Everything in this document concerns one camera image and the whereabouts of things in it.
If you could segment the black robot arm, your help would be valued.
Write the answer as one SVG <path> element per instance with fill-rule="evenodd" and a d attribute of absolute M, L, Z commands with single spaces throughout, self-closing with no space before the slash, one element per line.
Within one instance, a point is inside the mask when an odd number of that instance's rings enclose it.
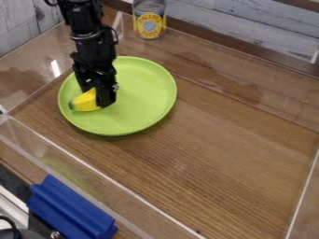
<path fill-rule="evenodd" d="M 61 11 L 69 26 L 69 38 L 76 50 L 69 54 L 72 69 L 83 92 L 95 90 L 95 105 L 108 107 L 116 102 L 119 84 L 116 81 L 116 45 L 119 35 L 103 24 L 101 0 L 44 0 L 48 6 Z"/>

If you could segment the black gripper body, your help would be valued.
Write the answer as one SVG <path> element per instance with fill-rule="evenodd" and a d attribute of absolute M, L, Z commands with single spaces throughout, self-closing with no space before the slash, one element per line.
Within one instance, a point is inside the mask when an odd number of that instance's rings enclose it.
<path fill-rule="evenodd" d="M 115 82 L 116 45 L 119 35 L 109 26 L 72 26 L 71 39 L 76 50 L 69 54 L 80 82 Z"/>

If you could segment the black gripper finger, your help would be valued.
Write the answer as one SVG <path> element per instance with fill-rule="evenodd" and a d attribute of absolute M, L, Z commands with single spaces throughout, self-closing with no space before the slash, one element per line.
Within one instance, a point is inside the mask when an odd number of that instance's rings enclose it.
<path fill-rule="evenodd" d="M 117 81 L 115 74 L 97 75 L 95 78 L 96 99 L 99 107 L 108 107 L 116 102 Z"/>
<path fill-rule="evenodd" d="M 87 92 L 92 89 L 93 83 L 92 80 L 92 72 L 88 70 L 75 70 L 75 77 L 77 79 L 77 83 L 83 92 Z"/>

